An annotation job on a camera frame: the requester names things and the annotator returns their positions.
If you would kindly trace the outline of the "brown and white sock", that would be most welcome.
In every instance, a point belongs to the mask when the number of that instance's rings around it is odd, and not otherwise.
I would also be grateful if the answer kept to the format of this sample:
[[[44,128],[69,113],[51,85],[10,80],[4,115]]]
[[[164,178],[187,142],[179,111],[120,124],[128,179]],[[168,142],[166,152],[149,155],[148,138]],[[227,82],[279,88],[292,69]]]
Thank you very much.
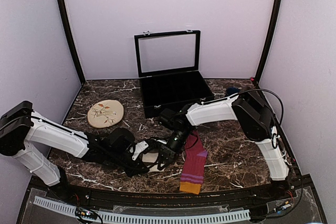
[[[142,162],[146,165],[146,166],[151,166],[156,159],[158,158],[158,153],[146,153],[142,155]],[[163,170],[158,170],[158,165],[154,165],[153,167],[151,167],[149,169],[149,173],[153,173],[153,172],[163,172],[165,169]]]

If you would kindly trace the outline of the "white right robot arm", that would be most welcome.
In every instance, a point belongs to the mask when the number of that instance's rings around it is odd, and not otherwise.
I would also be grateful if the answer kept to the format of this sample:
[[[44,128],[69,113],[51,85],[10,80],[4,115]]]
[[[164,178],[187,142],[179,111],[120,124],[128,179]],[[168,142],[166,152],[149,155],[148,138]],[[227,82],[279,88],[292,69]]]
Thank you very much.
[[[275,182],[268,187],[269,197],[273,200],[280,199],[288,191],[285,180],[290,166],[286,152],[279,144],[276,116],[258,93],[258,89],[252,89],[213,101],[187,104],[178,112],[163,110],[160,123],[173,133],[159,147],[158,169],[162,170],[174,161],[196,126],[236,120],[245,136],[259,147],[267,163],[270,178]]]

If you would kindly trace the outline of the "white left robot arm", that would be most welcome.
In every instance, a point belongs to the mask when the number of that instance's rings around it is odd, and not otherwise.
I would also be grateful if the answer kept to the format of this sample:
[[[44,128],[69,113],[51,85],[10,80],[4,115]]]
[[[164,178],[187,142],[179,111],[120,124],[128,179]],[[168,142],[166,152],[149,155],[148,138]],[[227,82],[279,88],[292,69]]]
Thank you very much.
[[[48,145],[86,162],[111,163],[122,167],[131,177],[149,172],[135,153],[147,149],[145,141],[135,143],[134,135],[117,128],[105,137],[76,131],[57,124],[33,110],[23,101],[1,116],[1,154],[21,162],[30,173],[38,176],[63,201],[74,197],[67,184],[65,171],[50,162],[35,146]]]

